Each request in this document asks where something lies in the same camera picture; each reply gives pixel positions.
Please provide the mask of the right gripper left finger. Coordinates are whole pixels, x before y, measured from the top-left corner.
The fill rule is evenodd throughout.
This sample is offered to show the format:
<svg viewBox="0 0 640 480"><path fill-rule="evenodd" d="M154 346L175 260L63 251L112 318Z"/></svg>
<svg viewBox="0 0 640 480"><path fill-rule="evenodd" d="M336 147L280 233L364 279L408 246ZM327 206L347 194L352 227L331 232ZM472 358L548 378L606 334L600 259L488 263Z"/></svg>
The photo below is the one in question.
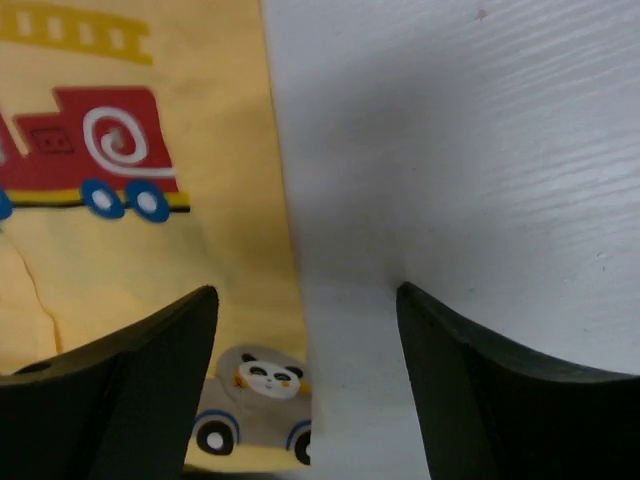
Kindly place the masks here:
<svg viewBox="0 0 640 480"><path fill-rule="evenodd" d="M200 287L149 317L1 378L4 479L177 479L219 299Z"/></svg>

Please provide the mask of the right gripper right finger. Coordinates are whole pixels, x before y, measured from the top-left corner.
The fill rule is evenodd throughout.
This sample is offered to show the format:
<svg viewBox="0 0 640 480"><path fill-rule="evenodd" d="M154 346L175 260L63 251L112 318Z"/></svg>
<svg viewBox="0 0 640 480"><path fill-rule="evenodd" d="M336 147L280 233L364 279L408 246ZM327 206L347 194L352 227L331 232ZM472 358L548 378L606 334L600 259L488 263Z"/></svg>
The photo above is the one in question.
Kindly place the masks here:
<svg viewBox="0 0 640 480"><path fill-rule="evenodd" d="M412 283L396 312L434 479L635 479L639 379L562 360Z"/></svg>

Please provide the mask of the yellow car print cloth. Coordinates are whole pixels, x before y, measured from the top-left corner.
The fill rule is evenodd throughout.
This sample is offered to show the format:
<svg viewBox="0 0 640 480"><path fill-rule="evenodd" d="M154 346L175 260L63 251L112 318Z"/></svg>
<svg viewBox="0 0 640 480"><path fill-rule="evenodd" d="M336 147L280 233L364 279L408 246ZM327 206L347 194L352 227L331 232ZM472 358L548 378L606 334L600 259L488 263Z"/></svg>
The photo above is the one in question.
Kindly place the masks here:
<svg viewBox="0 0 640 480"><path fill-rule="evenodd" d="M219 297L185 463L311 462L307 332L258 1L1 5L1 370Z"/></svg>

